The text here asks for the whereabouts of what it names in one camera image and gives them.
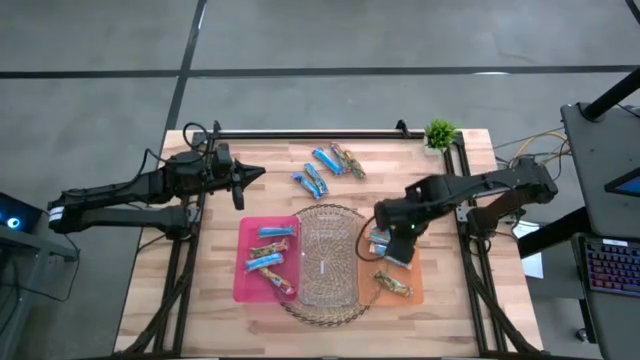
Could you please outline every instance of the monitor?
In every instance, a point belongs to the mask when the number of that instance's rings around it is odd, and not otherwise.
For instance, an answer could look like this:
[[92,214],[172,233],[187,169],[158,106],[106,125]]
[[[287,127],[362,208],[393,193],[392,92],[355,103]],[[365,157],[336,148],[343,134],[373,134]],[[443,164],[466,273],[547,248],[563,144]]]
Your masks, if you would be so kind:
[[610,193],[640,197],[640,168],[637,168],[604,186]]

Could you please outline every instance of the glowing blue light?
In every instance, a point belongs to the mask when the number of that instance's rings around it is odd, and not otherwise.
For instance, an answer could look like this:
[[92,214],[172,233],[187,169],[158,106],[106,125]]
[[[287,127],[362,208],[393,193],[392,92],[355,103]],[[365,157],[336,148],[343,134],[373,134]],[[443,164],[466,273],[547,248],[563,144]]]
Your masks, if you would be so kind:
[[20,219],[10,218],[9,220],[7,220],[7,226],[10,229],[16,229],[18,226],[20,226]]

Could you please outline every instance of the small green plant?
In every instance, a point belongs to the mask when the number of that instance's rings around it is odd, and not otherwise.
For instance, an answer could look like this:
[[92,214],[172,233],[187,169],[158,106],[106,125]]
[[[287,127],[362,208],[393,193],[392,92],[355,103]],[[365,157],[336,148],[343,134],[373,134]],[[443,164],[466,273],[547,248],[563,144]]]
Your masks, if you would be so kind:
[[443,119],[433,119],[431,125],[424,128],[424,135],[429,139],[429,147],[446,150],[456,137],[456,127]]

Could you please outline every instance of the pink tray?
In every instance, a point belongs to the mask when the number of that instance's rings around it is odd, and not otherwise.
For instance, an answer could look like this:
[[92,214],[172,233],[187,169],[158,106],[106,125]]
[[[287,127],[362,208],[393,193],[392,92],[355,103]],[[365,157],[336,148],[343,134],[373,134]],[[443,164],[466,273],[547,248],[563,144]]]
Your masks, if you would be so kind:
[[295,216],[246,217],[240,221],[236,274],[233,280],[233,299],[236,302],[272,303],[293,301],[293,295],[285,295],[257,270],[245,273],[245,262],[250,259],[249,248],[269,245],[281,241],[283,236],[258,238],[258,229],[263,226],[293,226],[294,236],[287,236],[289,250],[282,253],[284,263],[270,266],[269,270],[291,282],[297,290],[300,282],[300,221]]

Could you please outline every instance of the potted plant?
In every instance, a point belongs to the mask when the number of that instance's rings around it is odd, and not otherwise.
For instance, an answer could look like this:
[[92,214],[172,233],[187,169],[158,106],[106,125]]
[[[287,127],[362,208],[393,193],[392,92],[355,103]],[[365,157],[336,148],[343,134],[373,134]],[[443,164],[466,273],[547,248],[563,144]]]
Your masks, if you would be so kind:
[[441,155],[456,137],[456,127],[443,119],[434,119],[424,128],[424,151],[427,155]]

